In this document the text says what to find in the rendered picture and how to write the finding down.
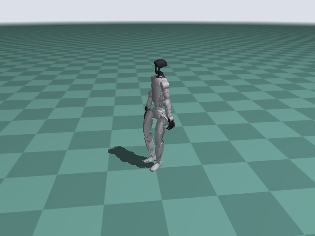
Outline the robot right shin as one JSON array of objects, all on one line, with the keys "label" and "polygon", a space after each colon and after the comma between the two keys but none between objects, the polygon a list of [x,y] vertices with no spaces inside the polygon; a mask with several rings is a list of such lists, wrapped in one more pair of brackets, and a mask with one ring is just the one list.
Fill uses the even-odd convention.
[{"label": "robot right shin", "polygon": [[[145,138],[144,138],[144,139],[145,139]],[[147,141],[147,140],[145,139],[145,143],[146,143],[147,149],[148,149],[148,151],[149,151],[149,153],[150,153],[150,157],[151,157],[151,158],[154,157],[154,151],[153,151],[154,142],[153,142],[153,140]]]}]

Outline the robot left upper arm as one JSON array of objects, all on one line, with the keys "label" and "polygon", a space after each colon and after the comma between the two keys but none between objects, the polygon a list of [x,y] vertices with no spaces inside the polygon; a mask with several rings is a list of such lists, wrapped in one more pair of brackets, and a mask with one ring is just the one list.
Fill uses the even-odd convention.
[{"label": "robot left upper arm", "polygon": [[170,101],[169,83],[166,80],[160,82],[161,89],[163,91],[164,100],[162,105],[166,106],[166,101]]}]

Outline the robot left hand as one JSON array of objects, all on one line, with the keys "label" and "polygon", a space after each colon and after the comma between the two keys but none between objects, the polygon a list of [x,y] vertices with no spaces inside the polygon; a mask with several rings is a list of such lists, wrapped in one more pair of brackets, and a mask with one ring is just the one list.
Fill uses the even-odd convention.
[{"label": "robot left hand", "polygon": [[172,121],[170,121],[170,119],[168,118],[168,122],[169,122],[169,126],[166,128],[166,129],[168,129],[168,130],[170,130],[170,129],[172,129],[173,127],[175,127],[175,123],[174,123],[174,120],[172,120]]}]

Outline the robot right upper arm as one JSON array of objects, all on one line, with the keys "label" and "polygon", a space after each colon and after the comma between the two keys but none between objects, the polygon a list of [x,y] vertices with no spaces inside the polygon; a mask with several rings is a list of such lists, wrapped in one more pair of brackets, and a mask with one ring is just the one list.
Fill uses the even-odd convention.
[{"label": "robot right upper arm", "polygon": [[[154,75],[151,76],[151,80],[153,79]],[[149,91],[149,95],[152,97],[152,90]]]}]

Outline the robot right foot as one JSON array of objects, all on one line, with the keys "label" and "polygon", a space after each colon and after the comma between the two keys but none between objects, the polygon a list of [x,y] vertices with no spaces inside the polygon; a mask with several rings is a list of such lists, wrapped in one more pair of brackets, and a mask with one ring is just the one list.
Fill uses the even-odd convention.
[{"label": "robot right foot", "polygon": [[143,162],[145,162],[145,163],[148,163],[148,162],[152,162],[152,161],[154,161],[154,160],[156,160],[156,155],[154,155],[154,157],[148,157],[147,159],[145,159]]}]

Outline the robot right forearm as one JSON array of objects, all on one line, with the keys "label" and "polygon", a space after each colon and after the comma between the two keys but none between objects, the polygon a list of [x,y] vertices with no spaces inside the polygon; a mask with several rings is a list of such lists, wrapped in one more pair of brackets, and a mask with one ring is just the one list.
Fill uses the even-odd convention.
[{"label": "robot right forearm", "polygon": [[152,105],[152,97],[149,95],[148,96],[148,100],[147,100],[147,103],[146,103],[146,106],[148,107],[148,110],[151,108],[151,105]]}]

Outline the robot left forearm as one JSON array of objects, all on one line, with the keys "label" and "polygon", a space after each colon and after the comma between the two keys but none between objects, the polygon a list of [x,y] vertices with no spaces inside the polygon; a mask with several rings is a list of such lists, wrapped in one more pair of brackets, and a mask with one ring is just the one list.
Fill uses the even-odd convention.
[{"label": "robot left forearm", "polygon": [[172,120],[173,120],[173,117],[172,117],[172,113],[171,113],[171,103],[170,103],[170,101],[166,101],[165,110],[166,110],[166,116],[167,116],[167,118],[169,118],[170,121],[172,121]]}]

